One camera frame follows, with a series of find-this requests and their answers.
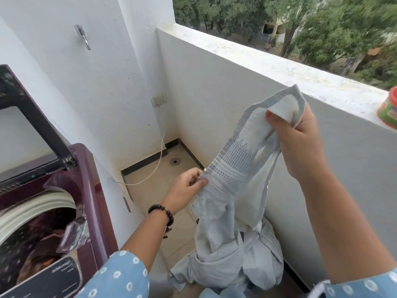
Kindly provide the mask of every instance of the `hand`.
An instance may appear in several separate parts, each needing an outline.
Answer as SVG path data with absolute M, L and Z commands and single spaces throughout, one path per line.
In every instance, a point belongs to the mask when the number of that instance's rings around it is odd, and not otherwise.
M 317 120 L 308 104 L 295 129 L 270 111 L 266 112 L 266 119 L 280 139 L 281 151 L 291 176 L 302 181 L 328 168 Z
M 184 209 L 191 199 L 208 184 L 208 179 L 197 181 L 201 173 L 201 169 L 192 168 L 177 176 L 161 201 L 161 205 L 173 215 Z

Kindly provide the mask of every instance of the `power cord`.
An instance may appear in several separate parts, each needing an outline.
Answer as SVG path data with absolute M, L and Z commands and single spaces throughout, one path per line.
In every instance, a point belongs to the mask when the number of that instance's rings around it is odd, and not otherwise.
M 126 184 L 126 183 L 122 183 L 122 182 L 117 182 L 118 184 L 130 185 L 130 186 L 132 186 L 132 185 L 139 185 L 139 184 L 141 184 L 143 181 L 146 181 L 147 179 L 149 179 L 149 178 L 151 177 L 151 175 L 154 174 L 154 172 L 157 170 L 157 167 L 160 165 L 161 157 L 163 156 L 164 136 L 166 135 L 166 128 L 164 127 L 164 125 L 163 125 L 163 128 L 164 128 L 164 133 L 163 133 L 163 137 L 161 138 L 160 159 L 158 160 L 157 166 L 156 166 L 156 168 L 153 170 L 153 172 L 152 172 L 149 176 L 147 176 L 145 179 L 143 179 L 142 181 L 140 181 L 139 183 L 136 183 L 136 184 Z

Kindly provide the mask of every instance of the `electrical outlet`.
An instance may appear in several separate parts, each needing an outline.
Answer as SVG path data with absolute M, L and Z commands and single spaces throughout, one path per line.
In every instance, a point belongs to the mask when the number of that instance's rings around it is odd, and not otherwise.
M 166 103 L 166 101 L 164 100 L 163 95 L 161 96 L 157 96 L 157 97 L 152 97 L 152 105 L 153 107 L 157 107 L 162 105 L 163 103 Z

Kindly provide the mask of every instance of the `forearm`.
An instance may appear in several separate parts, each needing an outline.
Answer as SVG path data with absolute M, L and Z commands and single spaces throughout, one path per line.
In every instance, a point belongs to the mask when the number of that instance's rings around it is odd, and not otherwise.
M 150 271 L 168 221 L 165 211 L 153 210 L 122 246 L 122 250 L 135 254 Z
M 326 165 L 299 182 L 332 282 L 374 276 L 397 266 L 355 201 Z

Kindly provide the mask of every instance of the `person's left hand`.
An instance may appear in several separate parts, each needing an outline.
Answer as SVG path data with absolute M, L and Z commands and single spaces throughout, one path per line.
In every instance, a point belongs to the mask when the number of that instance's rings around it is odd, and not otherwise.
M 184 209 L 196 193 L 208 184 L 208 179 L 197 181 L 201 173 L 201 169 L 192 168 L 177 176 L 161 201 L 161 205 L 173 215 Z

